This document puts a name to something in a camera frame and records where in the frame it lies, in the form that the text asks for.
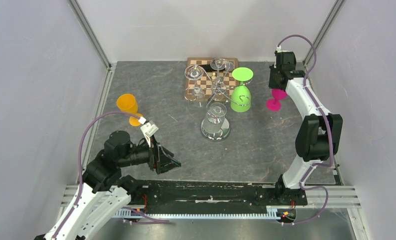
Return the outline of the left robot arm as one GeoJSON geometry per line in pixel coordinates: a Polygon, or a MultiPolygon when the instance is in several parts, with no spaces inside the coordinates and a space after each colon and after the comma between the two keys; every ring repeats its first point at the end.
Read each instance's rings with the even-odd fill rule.
{"type": "Polygon", "coordinates": [[[67,209],[47,233],[37,240],[89,240],[125,205],[137,204],[143,191],[139,180],[122,176],[124,167],[146,164],[157,174],[181,166],[174,154],[152,136],[139,144],[126,131],[113,132],[86,167],[77,191],[67,209]]]}

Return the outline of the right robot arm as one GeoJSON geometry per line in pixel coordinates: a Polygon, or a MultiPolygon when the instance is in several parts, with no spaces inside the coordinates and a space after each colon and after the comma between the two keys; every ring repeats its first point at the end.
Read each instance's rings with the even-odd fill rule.
{"type": "Polygon", "coordinates": [[[274,196],[281,204],[301,197],[305,182],[318,167],[330,167],[337,153],[343,126],[340,114],[331,113],[309,85],[305,72],[297,70],[297,60],[292,51],[275,51],[275,62],[270,66],[269,88],[272,99],[266,106],[279,111],[281,100],[290,97],[296,105],[302,123],[295,140],[296,157],[275,185],[274,196]]]}

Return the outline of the pink plastic wine glass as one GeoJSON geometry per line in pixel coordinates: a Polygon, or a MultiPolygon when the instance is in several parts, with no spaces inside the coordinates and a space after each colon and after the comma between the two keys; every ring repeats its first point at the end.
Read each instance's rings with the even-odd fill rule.
{"type": "Polygon", "coordinates": [[[277,112],[281,109],[281,100],[286,98],[288,95],[285,91],[281,89],[272,89],[272,98],[267,100],[266,107],[274,112],[277,112]]]}

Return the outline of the orange plastic wine glass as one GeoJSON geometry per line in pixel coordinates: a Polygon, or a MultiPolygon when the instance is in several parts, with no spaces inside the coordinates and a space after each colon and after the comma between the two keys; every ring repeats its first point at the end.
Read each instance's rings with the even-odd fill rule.
{"type": "Polygon", "coordinates": [[[142,114],[138,113],[138,104],[134,95],[125,93],[121,95],[116,101],[117,107],[122,112],[131,113],[138,117],[142,117],[142,114]]]}

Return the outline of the green plastic wine glass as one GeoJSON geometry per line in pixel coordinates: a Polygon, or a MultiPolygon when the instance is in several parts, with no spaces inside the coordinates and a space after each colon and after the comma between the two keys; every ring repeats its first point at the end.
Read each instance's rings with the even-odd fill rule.
{"type": "Polygon", "coordinates": [[[251,93],[246,83],[253,78],[253,71],[247,67],[239,67],[232,71],[232,77],[240,84],[231,94],[231,109],[238,113],[246,112],[251,107],[251,93]]]}

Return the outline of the chrome wine glass rack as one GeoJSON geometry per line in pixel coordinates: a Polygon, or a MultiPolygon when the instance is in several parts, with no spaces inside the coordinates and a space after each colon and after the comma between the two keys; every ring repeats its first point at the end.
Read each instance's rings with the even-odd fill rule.
{"type": "Polygon", "coordinates": [[[209,141],[225,140],[231,132],[228,108],[243,113],[251,107],[247,85],[252,82],[253,71],[239,67],[236,58],[189,57],[184,75],[185,99],[206,109],[201,135],[209,141]]]}

